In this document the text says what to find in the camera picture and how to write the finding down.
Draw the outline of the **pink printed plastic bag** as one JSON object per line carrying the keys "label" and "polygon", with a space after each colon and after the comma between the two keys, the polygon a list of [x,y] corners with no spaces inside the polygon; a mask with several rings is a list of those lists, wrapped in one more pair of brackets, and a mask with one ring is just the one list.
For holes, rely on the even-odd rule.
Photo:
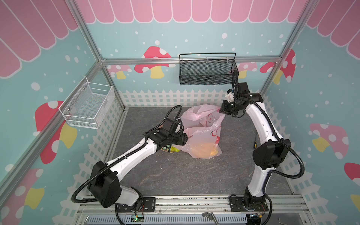
{"label": "pink printed plastic bag", "polygon": [[174,147],[189,153],[190,146],[195,143],[214,143],[218,146],[220,154],[222,151],[219,147],[221,135],[221,123],[225,115],[219,112],[219,106],[201,105],[195,106],[185,111],[182,116],[184,133],[188,136],[186,145],[175,145]]}

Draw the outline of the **yellow banana bunch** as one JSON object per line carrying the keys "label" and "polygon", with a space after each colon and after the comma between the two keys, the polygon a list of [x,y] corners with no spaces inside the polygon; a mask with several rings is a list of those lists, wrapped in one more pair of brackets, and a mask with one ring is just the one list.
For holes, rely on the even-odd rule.
{"label": "yellow banana bunch", "polygon": [[217,156],[220,151],[214,143],[198,142],[190,146],[189,153],[195,158],[210,159]]}

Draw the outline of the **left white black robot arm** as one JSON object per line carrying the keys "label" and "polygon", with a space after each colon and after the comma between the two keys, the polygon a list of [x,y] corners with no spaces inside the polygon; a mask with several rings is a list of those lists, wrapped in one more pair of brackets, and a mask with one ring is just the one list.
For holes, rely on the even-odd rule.
{"label": "left white black robot arm", "polygon": [[99,202],[104,208],[125,205],[133,212],[141,210],[144,196],[120,182],[147,157],[160,150],[170,152],[173,145],[186,144],[188,136],[180,118],[181,111],[182,106],[174,106],[157,126],[143,133],[143,139],[133,148],[106,163],[97,162],[90,178],[72,194],[71,201],[76,204]]}

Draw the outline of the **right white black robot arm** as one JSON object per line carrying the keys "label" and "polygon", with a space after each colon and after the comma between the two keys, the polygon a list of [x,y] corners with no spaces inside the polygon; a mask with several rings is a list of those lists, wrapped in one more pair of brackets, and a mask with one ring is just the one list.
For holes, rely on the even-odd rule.
{"label": "right white black robot arm", "polygon": [[[284,139],[275,129],[260,93],[251,93],[245,82],[239,82],[238,72],[232,73],[232,88],[227,92],[220,113],[239,118],[240,111],[249,115],[252,120],[260,146],[253,151],[256,164],[250,184],[246,187],[243,197],[231,196],[229,201],[233,211],[266,210],[269,198],[266,187],[270,177],[276,173],[285,178],[299,179],[305,173],[305,165],[300,156],[291,148],[291,141]],[[296,158],[300,171],[295,175],[285,174],[276,168],[285,160],[288,153]]]}

